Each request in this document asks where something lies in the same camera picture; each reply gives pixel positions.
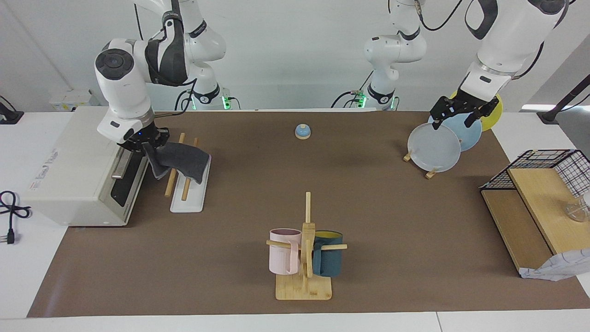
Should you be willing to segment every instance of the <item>black wire mesh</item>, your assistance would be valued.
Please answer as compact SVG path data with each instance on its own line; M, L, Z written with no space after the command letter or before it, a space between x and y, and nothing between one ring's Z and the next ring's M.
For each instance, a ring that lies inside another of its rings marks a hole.
M580 150L528 150L481 189L516 189L512 168L554 168L575 197L590 190L590 162Z

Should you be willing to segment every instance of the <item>brown table surface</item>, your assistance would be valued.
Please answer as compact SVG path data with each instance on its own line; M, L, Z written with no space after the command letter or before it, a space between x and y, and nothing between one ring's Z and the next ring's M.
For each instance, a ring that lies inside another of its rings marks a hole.
M427 113L188 113L171 140L212 155L205 210L172 214L146 173L129 225L70 228L29 317L590 308L576 278L521 279L478 187L508 160L491 131L450 171L404 163ZM299 123L312 137L294 136ZM277 301L268 231L344 233L330 301Z

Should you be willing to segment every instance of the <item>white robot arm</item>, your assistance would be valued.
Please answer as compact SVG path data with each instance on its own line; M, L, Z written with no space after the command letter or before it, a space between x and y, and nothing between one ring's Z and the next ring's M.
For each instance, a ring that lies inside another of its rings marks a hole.
M225 106L223 88L205 63L225 56L225 41L207 26L195 0L134 2L162 16L162 39L112 40L97 56L95 73L109 102L98 131L126 149L140 151L142 142L157 147L168 139L168 131L153 123L146 83L192 85L198 109Z
M371 83L365 88L367 107L389 109L394 99L395 81L399 73L396 63L421 60L426 54L426 41L420 34L420 21L414 0L392 0L390 22L395 35L380 35L365 44L365 57L373 65Z
M430 111L435 129L444 119L470 113L470 127L489 116L498 104L496 94L516 75L526 59L567 13L567 0L477 0L466 14L471 33L483 43L477 58L453 99L441 97Z

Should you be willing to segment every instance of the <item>gray cloth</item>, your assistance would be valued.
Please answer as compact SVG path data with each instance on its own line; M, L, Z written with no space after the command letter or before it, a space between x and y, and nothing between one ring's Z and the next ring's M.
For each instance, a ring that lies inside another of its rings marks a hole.
M154 149L148 142L142 144L143 150L152 165L153 176L160 180L175 168L182 175L203 182L203 173L211 156L207 152L186 144L166 143Z

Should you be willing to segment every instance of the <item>teal mug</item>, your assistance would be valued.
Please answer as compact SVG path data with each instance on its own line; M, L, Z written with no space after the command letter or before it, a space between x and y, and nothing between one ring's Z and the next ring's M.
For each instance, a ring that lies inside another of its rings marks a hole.
M313 274L335 277L342 269L342 250L322 250L322 246L341 245L342 233L318 230L313 242Z

